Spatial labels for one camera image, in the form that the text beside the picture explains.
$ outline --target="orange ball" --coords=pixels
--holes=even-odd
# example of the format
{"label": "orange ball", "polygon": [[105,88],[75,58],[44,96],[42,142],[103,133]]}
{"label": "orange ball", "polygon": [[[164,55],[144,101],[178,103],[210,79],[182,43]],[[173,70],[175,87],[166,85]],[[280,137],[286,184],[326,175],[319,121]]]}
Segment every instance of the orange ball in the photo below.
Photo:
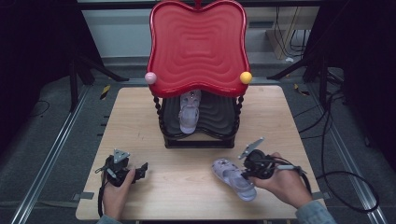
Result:
{"label": "orange ball", "polygon": [[252,75],[249,72],[243,72],[239,78],[242,83],[249,84],[251,82]]}

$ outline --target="hand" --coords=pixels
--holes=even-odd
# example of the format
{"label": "hand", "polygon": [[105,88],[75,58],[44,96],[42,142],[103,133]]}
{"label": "hand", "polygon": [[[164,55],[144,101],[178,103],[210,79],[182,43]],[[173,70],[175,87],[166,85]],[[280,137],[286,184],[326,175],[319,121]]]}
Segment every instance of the hand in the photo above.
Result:
{"label": "hand", "polygon": [[108,217],[112,217],[120,221],[122,210],[126,204],[129,188],[134,180],[134,174],[135,169],[131,169],[125,176],[125,180],[119,188],[110,183],[106,184],[105,192],[103,194],[103,204],[105,207],[105,214]]}
{"label": "hand", "polygon": [[[280,158],[280,154],[277,152],[271,156]],[[256,187],[267,189],[275,194],[280,201],[297,209],[313,200],[299,174],[292,170],[275,169],[274,174],[269,179],[250,176],[249,180]]]}

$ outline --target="wooden tabletop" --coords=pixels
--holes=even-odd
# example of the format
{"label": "wooden tabletop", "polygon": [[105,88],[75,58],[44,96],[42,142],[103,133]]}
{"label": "wooden tabletop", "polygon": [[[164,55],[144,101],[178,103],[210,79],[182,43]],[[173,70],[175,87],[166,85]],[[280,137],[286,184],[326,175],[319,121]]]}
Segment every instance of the wooden tabletop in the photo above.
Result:
{"label": "wooden tabletop", "polygon": [[[295,209],[272,193],[257,189],[252,202],[244,202],[217,179],[211,165],[226,158],[237,166],[247,144],[264,137],[258,147],[266,154],[282,157],[307,172],[313,192],[318,183],[297,132],[282,89],[278,86],[250,86],[244,96],[239,131],[234,148],[167,149],[158,124],[157,110],[148,88],[121,89],[98,148],[84,192],[94,192],[92,200],[81,199],[78,219],[98,219],[97,194],[101,177],[94,171],[102,167],[114,148],[131,153],[130,164],[148,162],[146,178],[133,184],[123,219],[274,219],[295,218]],[[194,134],[194,139],[204,138]]]}

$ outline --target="tripod leg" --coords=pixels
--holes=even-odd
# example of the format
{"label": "tripod leg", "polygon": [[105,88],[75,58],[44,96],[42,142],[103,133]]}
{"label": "tripod leg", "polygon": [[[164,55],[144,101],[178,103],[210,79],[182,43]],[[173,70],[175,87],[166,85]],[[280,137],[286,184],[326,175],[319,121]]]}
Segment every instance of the tripod leg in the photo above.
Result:
{"label": "tripod leg", "polygon": [[294,70],[297,70],[300,67],[308,66],[314,60],[314,58],[315,58],[314,57],[314,53],[310,53],[306,57],[303,57],[297,63],[292,64],[291,66],[287,67],[285,70],[281,71],[280,73],[278,73],[278,74],[276,74],[274,76],[267,77],[267,79],[279,80],[282,77],[287,76],[288,74],[290,74]]}
{"label": "tripod leg", "polygon": [[321,70],[320,70],[320,82],[319,82],[319,101],[323,107],[326,106],[326,100],[327,100],[326,99],[327,73],[328,73],[327,58],[323,57],[322,64],[321,64]]}
{"label": "tripod leg", "polygon": [[92,67],[92,68],[98,70],[99,72],[105,74],[105,75],[108,76],[108,77],[113,78],[114,80],[116,80],[116,81],[118,81],[118,82],[120,82],[120,81],[128,81],[128,80],[129,80],[129,78],[120,77],[120,76],[118,76],[118,75],[116,75],[116,74],[114,74],[114,73],[108,71],[108,70],[105,69],[103,66],[101,66],[101,65],[99,65],[99,64],[97,64],[97,63],[91,61],[90,59],[88,59],[88,58],[86,58],[86,57],[84,57],[84,56],[79,56],[78,58],[79,58],[79,60],[80,60],[82,63],[87,64],[89,67]]}
{"label": "tripod leg", "polygon": [[70,112],[72,112],[78,103],[78,86],[77,86],[77,73],[75,70],[74,61],[72,61],[69,65],[69,73],[70,73],[70,93],[72,104],[70,105]]}

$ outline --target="white wall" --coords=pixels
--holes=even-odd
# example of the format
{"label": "white wall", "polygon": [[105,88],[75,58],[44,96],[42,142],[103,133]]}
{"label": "white wall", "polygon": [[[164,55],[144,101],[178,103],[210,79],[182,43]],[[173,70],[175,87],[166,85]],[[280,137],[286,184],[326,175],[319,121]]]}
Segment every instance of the white wall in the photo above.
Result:
{"label": "white wall", "polygon": [[[79,2],[100,1],[79,0]],[[82,13],[101,57],[115,58],[149,56],[150,11],[151,9],[84,10]]]}

